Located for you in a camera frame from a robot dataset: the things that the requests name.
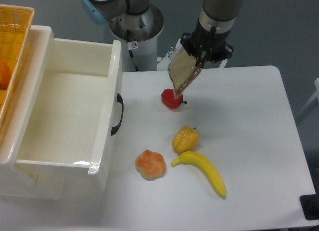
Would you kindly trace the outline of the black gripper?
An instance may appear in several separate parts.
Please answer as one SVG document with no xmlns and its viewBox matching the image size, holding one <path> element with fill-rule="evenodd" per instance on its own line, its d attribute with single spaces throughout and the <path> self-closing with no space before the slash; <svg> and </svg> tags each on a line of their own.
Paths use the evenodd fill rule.
<svg viewBox="0 0 319 231">
<path fill-rule="evenodd" d="M 229 31 L 218 33 L 217 27 L 210 31 L 197 26 L 192 33 L 183 33 L 180 43 L 188 55 L 196 56 L 196 68 L 203 68 L 205 63 L 217 63 L 232 56 L 233 46 L 227 44 Z"/>
</svg>

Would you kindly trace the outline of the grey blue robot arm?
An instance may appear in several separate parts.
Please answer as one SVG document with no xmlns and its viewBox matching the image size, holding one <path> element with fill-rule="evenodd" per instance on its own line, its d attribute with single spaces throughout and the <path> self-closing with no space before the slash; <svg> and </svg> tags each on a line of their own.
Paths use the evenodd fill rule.
<svg viewBox="0 0 319 231">
<path fill-rule="evenodd" d="M 244 0 L 81 0 L 96 23 L 122 43 L 125 71 L 156 68 L 164 28 L 181 35 L 181 48 L 204 65 L 232 56 L 227 38 Z"/>
</svg>

